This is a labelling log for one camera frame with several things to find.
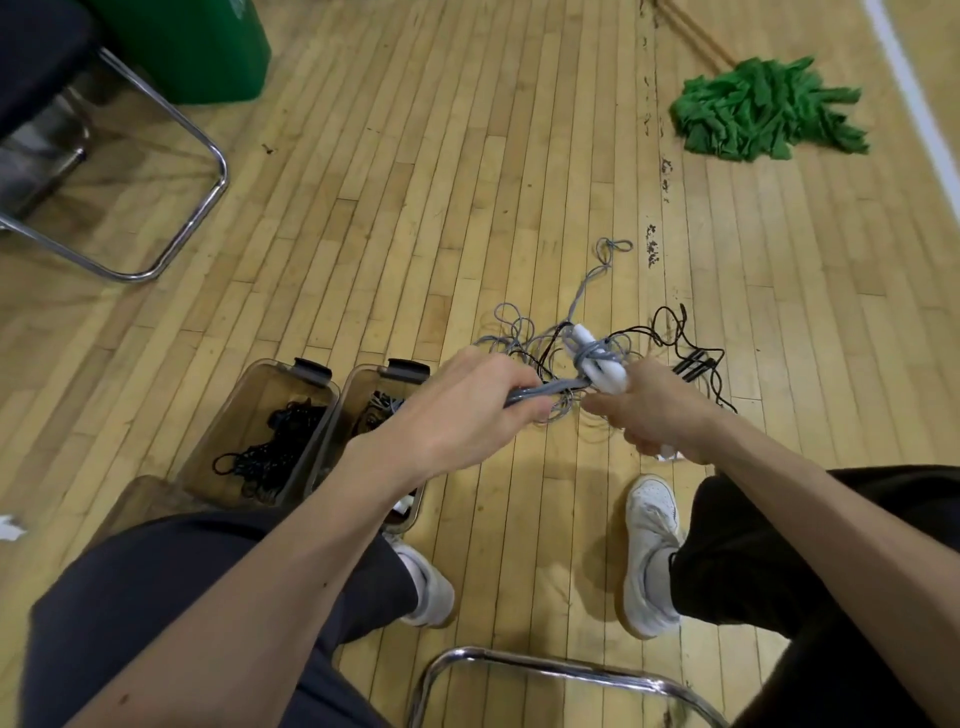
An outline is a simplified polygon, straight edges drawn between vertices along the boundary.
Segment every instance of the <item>green mop head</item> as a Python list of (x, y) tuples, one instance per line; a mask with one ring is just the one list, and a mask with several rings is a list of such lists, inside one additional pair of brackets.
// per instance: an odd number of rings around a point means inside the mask
[(855, 104), (860, 89), (824, 88), (820, 75), (807, 70), (812, 63), (812, 57), (789, 65), (749, 59), (715, 79), (684, 83), (670, 115), (685, 148), (732, 161), (763, 154), (790, 159), (790, 145), (801, 141), (866, 154), (865, 133), (828, 107)]

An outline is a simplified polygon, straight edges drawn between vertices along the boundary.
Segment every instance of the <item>sneaker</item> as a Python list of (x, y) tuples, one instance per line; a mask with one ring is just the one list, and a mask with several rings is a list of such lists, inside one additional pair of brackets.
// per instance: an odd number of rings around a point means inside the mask
[(414, 578), (414, 584), (417, 586), (417, 609), (400, 620), (414, 627), (443, 626), (453, 614), (453, 604), (456, 600), (453, 585), (412, 546), (400, 540), (391, 540), (390, 545), (397, 556), (406, 564), (413, 564), (423, 576), (423, 579)]
[(641, 475), (627, 495), (627, 578), (623, 583), (623, 612), (643, 637), (676, 627), (680, 615), (672, 604), (655, 604), (647, 592), (647, 566), (662, 548), (676, 550), (684, 542), (673, 491), (656, 475)]

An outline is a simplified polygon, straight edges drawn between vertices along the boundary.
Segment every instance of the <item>black chair seat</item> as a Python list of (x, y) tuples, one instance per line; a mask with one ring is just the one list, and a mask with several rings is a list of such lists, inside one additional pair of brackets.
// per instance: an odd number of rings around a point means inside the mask
[(0, 139), (50, 104), (99, 46), (96, 20), (75, 0), (0, 0)]

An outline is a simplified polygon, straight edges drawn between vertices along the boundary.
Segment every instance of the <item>white sock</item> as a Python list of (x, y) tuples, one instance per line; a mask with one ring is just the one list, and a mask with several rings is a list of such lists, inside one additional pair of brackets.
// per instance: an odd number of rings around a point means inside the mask
[(426, 594), (426, 577), (423, 575), (423, 572), (420, 570), (420, 567), (417, 565), (417, 562), (407, 556), (405, 553), (399, 553), (397, 556), (400, 557), (400, 561), (403, 562), (403, 566), (410, 571), (410, 578), (413, 579), (414, 587), (417, 589), (417, 610), (423, 605), (423, 595)]
[(668, 617), (678, 617), (673, 606), (673, 597), (670, 595), (670, 559), (677, 552), (672, 546), (661, 548), (647, 562), (647, 569), (643, 573), (643, 584), (646, 587), (647, 599)]

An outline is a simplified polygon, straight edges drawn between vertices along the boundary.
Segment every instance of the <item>black pants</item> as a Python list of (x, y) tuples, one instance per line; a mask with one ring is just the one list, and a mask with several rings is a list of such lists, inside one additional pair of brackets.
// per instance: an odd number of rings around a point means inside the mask
[[(831, 474), (960, 551), (960, 469)], [(688, 617), (753, 624), (793, 641), (736, 728), (932, 725), (817, 575), (723, 475), (707, 478), (697, 490), (670, 589), (674, 606)]]
[[(834, 475), (960, 550), (960, 470)], [(271, 513), (178, 517), (120, 534), (74, 563), (32, 614), (25, 728), (65, 724), (277, 523)], [(755, 624), (793, 640), (738, 728), (930, 724), (817, 576), (726, 477), (708, 478), (698, 490), (671, 582), (685, 615)], [(409, 574), (378, 537), (338, 598), (282, 724), (383, 725), (330, 655), (415, 605)]]
[[(74, 562), (31, 613), (23, 728), (65, 725), (280, 520), (273, 511), (176, 516), (114, 536)], [(416, 608), (409, 571), (376, 537), (334, 603), (281, 725), (386, 726), (330, 660), (340, 644)]]

